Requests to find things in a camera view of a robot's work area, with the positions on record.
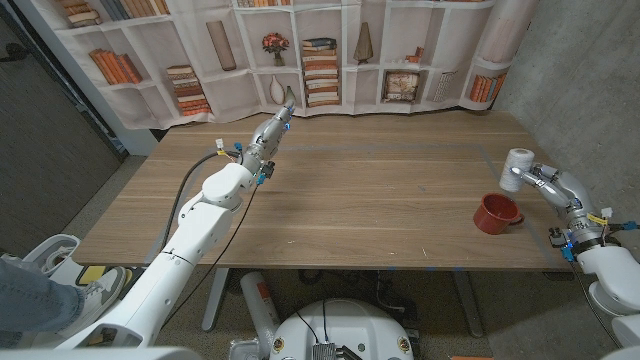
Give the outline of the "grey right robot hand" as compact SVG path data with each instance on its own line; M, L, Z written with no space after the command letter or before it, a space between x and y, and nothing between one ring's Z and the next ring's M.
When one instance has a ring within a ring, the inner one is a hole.
M534 163L529 168L507 166L508 174L535 188L565 224L566 245L578 253L606 245L605 226L589 219L595 207L582 183L571 173Z

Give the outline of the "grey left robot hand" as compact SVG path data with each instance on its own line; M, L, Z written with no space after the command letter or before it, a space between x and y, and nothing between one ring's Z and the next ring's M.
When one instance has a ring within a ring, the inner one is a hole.
M257 174L275 156L283 135L290 128L289 122L294 110L295 99L287 99L278 112L256 128L241 161L251 173Z

